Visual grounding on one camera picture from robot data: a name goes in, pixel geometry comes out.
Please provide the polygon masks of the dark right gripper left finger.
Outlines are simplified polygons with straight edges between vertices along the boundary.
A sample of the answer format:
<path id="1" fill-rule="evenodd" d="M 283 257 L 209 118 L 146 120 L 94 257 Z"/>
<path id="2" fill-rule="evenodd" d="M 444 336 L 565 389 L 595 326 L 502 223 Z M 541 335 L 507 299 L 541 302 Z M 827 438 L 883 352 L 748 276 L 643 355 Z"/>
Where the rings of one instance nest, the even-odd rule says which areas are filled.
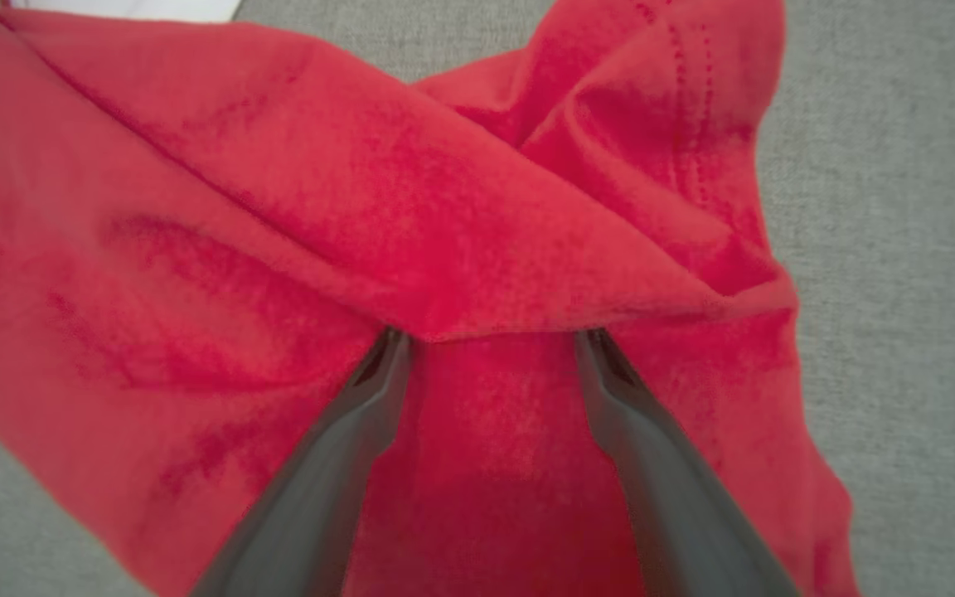
<path id="1" fill-rule="evenodd" d="M 399 428 L 410 340 L 384 329 L 236 525 L 193 596 L 338 596 L 372 465 Z"/>

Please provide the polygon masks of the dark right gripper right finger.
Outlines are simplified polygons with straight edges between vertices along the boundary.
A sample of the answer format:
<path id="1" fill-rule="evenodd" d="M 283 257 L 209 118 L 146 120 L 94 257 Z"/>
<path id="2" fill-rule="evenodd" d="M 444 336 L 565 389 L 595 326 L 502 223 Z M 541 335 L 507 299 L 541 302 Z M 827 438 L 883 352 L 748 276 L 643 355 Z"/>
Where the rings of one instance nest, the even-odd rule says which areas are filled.
<path id="1" fill-rule="evenodd" d="M 780 560 L 609 332 L 574 352 L 589 430 L 615 467 L 648 596 L 796 596 Z"/>

